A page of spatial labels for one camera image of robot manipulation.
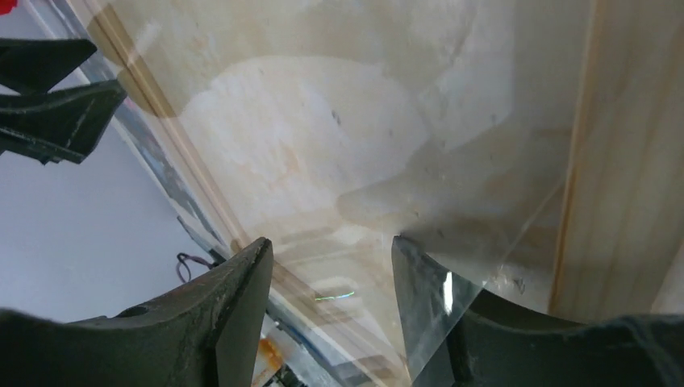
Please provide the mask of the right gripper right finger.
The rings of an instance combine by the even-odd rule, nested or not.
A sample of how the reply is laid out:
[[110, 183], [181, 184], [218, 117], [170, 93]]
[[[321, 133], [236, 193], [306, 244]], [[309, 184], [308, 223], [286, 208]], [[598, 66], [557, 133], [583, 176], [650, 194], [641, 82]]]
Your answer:
[[413, 386], [680, 386], [683, 317], [581, 324], [538, 313], [446, 269], [397, 236], [394, 289]]

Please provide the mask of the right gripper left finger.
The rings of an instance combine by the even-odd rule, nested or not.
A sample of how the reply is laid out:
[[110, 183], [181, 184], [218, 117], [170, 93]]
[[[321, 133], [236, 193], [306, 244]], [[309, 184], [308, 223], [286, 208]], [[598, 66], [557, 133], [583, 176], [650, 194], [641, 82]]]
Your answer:
[[273, 245], [249, 244], [207, 273], [112, 317], [58, 323], [1, 312], [4, 386], [248, 386]]

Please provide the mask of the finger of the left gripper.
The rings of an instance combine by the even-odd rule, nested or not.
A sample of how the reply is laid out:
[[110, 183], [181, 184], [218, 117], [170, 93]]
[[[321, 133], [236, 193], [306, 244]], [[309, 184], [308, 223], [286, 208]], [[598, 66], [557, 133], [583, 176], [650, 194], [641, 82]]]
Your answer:
[[1, 96], [1, 151], [80, 164], [97, 147], [127, 93], [117, 81], [47, 94]]
[[1, 39], [1, 85], [44, 94], [97, 51], [89, 40]]

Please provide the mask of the transparent plastic sheet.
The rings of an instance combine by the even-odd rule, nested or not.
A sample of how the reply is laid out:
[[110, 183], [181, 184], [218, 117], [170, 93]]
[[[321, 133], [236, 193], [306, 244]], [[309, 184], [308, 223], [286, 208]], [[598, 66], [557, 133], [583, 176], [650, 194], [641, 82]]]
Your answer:
[[231, 245], [379, 385], [406, 386], [407, 235], [484, 285], [567, 165], [587, 1], [107, 1], [94, 25]]

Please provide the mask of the wooden picture frame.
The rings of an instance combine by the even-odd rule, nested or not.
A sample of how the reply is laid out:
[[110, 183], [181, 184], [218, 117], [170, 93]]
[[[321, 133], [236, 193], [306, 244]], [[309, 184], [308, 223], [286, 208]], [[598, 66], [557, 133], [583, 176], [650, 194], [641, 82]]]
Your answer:
[[[121, 70], [108, 56], [111, 40], [94, 25], [104, 2], [69, 6], [110, 69]], [[544, 211], [555, 218], [554, 235], [548, 240], [530, 235], [481, 287], [535, 312], [585, 325], [627, 315], [683, 317], [683, 4], [587, 2], [567, 165]], [[144, 110], [143, 117], [219, 233], [198, 178]], [[453, 254], [397, 236], [477, 284], [455, 265]], [[330, 363], [350, 365], [356, 385], [379, 385], [320, 332], [332, 317], [309, 319], [273, 287], [273, 280], [283, 277], [275, 259], [273, 299], [294, 316], [301, 332]]]

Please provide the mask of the printed photo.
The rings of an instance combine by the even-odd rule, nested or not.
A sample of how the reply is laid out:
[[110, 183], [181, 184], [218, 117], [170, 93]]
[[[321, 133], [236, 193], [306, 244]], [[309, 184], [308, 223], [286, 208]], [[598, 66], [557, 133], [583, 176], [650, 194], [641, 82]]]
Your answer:
[[[170, 160], [167, 148], [162, 146], [143, 109], [134, 101], [134, 86], [127, 82], [127, 70], [106, 71], [120, 81], [129, 93], [123, 106], [115, 114], [115, 122], [121, 126], [121, 136], [131, 143], [141, 164], [150, 177], [164, 191], [171, 206], [178, 212], [181, 225], [190, 237], [211, 257], [212, 264], [227, 260], [245, 247], [238, 242], [235, 247], [225, 244], [214, 225], [199, 204], [198, 196]], [[255, 386], [344, 386], [336, 366], [330, 364], [323, 353], [304, 335], [286, 312], [269, 298], [261, 325], [260, 341], [254, 360], [252, 381]]]

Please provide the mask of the red crumpled cloth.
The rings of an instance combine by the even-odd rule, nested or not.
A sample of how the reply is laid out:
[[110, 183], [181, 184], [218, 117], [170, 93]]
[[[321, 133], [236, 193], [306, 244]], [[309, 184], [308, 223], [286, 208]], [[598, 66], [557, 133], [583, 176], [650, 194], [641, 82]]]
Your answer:
[[0, 15], [10, 14], [17, 6], [18, 0], [0, 0]]

